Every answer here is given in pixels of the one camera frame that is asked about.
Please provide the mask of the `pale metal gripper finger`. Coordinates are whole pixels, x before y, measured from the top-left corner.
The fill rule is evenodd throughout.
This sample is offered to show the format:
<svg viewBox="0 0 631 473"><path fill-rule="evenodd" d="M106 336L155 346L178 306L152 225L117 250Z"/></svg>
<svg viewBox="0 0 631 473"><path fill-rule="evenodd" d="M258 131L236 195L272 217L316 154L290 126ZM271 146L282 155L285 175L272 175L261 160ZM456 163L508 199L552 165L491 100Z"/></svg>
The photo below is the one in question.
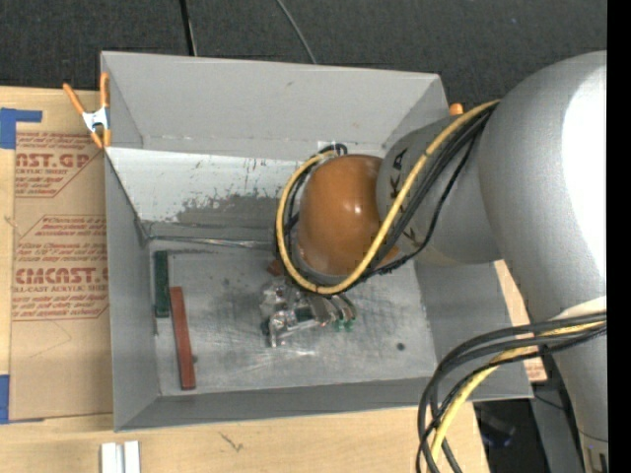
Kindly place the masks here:
<svg viewBox="0 0 631 473"><path fill-rule="evenodd" d="M314 326L316 326L316 320L308 308L276 311L267 320L269 346L272 348L282 346L287 337Z"/></svg>
<svg viewBox="0 0 631 473"><path fill-rule="evenodd" d="M290 284L271 284L262 291L260 312L274 314L295 308L296 289Z"/></svg>

